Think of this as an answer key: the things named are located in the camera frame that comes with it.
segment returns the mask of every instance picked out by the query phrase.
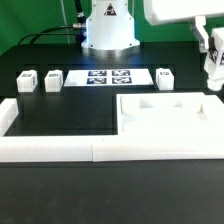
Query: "white foam tray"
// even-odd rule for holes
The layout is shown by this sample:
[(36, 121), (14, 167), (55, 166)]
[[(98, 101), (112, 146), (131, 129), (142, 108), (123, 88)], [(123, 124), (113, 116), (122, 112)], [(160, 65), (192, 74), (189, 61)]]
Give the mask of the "white foam tray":
[[(138, 98), (139, 109), (123, 114), (122, 97)], [(115, 136), (0, 137), (0, 162), (224, 158), (224, 106), (216, 96), (117, 95), (117, 121)]]

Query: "white robot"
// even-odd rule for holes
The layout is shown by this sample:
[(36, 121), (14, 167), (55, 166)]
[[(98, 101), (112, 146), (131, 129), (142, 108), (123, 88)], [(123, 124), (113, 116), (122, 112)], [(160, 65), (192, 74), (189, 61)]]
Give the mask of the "white robot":
[(92, 13), (86, 20), (86, 40), (82, 51), (102, 57), (117, 57), (139, 49), (135, 39), (134, 18), (128, 0), (92, 0)]
[[(143, 0), (146, 20), (162, 24), (191, 20), (191, 30), (206, 53), (204, 69), (208, 88), (219, 91), (224, 84), (224, 28), (213, 29), (209, 37), (206, 17), (224, 14), (223, 0)], [(86, 40), (82, 51), (102, 57), (124, 56), (139, 49), (134, 19), (128, 12), (128, 0), (92, 0), (92, 13), (86, 20)]]
[(213, 29), (209, 37), (204, 26), (206, 17), (224, 15), (224, 1), (144, 0), (144, 12), (146, 20), (152, 25), (191, 21), (191, 30), (199, 40), (200, 52), (207, 53), (204, 69), (208, 73), (208, 88), (221, 90), (224, 84), (224, 28)]

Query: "black surface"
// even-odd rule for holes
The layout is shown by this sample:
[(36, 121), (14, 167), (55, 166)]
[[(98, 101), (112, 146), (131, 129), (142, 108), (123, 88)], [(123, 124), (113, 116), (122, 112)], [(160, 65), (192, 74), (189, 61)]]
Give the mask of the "black surface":
[[(157, 68), (169, 68), (175, 76), (173, 92), (207, 91), (204, 57), (197, 42), (144, 43), (140, 53), (122, 58), (82, 55), (76, 45), (15, 46), (0, 60), (0, 97), (16, 97), (20, 112), (6, 136), (116, 134), (116, 94), (158, 92), (155, 84), (64, 87), (49, 94), (44, 87), (49, 70), (62, 70), (65, 80), (69, 70), (147, 68), (155, 81)], [(38, 86), (33, 93), (18, 94), (16, 77), (31, 69), (38, 72)]]
[[(148, 43), (121, 59), (81, 56), (73, 45), (13, 47), (0, 60), (0, 101), (16, 97), (20, 110), (7, 135), (116, 134), (117, 93), (159, 92), (155, 85), (46, 94), (49, 70), (66, 77), (70, 69), (148, 68), (154, 79), (155, 69), (170, 68), (175, 92), (214, 94), (206, 89), (204, 57), (197, 42)], [(18, 94), (15, 79), (29, 69), (38, 71), (38, 88)], [(223, 186), (223, 160), (2, 163), (0, 224), (223, 224)]]
[(222, 160), (1, 167), (1, 224), (224, 222)]

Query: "white foam board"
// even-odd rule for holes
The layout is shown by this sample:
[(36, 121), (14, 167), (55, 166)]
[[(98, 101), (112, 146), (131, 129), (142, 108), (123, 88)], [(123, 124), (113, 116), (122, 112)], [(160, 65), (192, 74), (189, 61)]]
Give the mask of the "white foam board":
[(4, 136), (19, 114), (16, 99), (4, 99), (0, 104), (0, 137)]
[(160, 135), (173, 132), (179, 135), (181, 131), (185, 133), (214, 121), (214, 124), (221, 126), (224, 123), (223, 115), (224, 105), (218, 97), (203, 93), (117, 95), (119, 135), (145, 135), (157, 131)]
[(0, 138), (0, 162), (92, 161), (92, 137), (34, 136)]
[(216, 134), (186, 138), (122, 136), (93, 145), (93, 161), (223, 159), (223, 128)]
[(65, 87), (71, 86), (119, 86), (153, 85), (148, 69), (71, 70)]

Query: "robot logo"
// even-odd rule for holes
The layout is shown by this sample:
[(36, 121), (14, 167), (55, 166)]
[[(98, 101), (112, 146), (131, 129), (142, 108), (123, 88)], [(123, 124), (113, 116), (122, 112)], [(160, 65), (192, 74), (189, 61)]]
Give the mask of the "robot logo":
[(110, 5), (108, 6), (106, 12), (104, 13), (105, 16), (116, 16), (116, 12), (114, 10), (114, 7), (112, 6), (112, 4), (110, 3)]

